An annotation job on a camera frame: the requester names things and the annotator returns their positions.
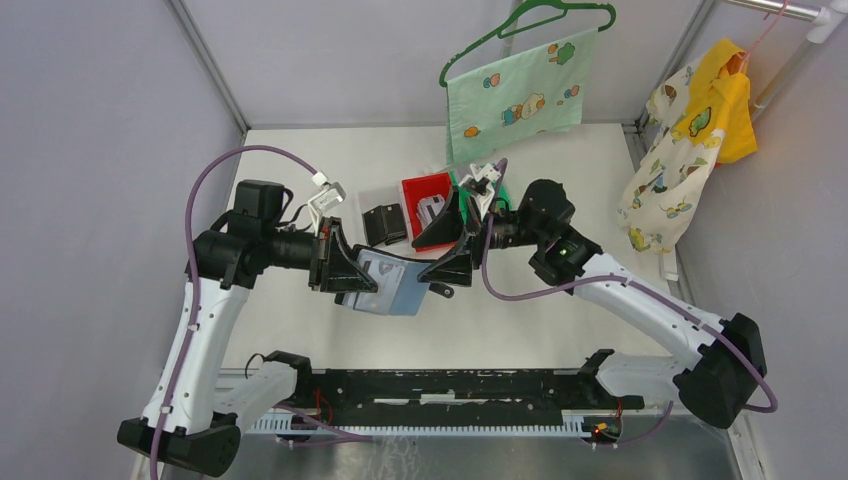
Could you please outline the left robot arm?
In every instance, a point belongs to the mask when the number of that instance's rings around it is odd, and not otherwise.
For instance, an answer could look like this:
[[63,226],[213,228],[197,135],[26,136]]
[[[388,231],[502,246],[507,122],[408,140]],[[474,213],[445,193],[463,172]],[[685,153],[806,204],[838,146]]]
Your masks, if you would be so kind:
[[124,420],[119,444],[164,463],[217,478],[233,463],[241,438],[281,402],[302,407],[316,385],[307,357],[275,351],[258,372],[225,394],[216,385],[237,319],[258,277],[270,267],[303,270],[317,292],[374,293],[376,281],[353,257],[330,210],[345,198],[315,176],[307,204],[311,231],[280,224],[285,189],[274,182],[237,185],[233,207],[189,238],[182,314],[159,383],[143,412]]

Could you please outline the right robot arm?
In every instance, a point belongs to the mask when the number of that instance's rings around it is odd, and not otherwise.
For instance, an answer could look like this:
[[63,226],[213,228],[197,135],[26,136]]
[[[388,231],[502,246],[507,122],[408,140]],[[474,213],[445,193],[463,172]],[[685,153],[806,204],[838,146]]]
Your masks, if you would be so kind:
[[646,284],[573,227],[575,208],[562,184],[536,180],[511,208],[491,181],[475,181],[467,197],[453,189],[444,201],[423,200],[417,211],[425,227],[414,246],[448,246],[422,280],[468,286],[474,271],[487,271],[493,251],[532,247],[529,264],[545,295],[566,293],[600,306],[663,347],[661,356],[598,352],[577,382],[585,405],[602,408],[624,396],[678,402],[721,429],[755,410],[756,392],[766,397],[762,413],[777,410],[758,324],[742,313],[707,312]]

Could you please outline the black leather card holder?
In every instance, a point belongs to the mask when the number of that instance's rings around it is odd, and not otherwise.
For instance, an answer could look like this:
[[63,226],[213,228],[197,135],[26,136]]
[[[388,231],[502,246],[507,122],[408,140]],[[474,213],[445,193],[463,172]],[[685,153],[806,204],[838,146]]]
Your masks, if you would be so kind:
[[376,293],[336,294],[334,303],[354,311],[382,316],[415,316],[427,294],[446,299],[455,295],[453,287],[418,280],[433,260],[402,257],[368,246],[353,250],[357,263],[376,281]]

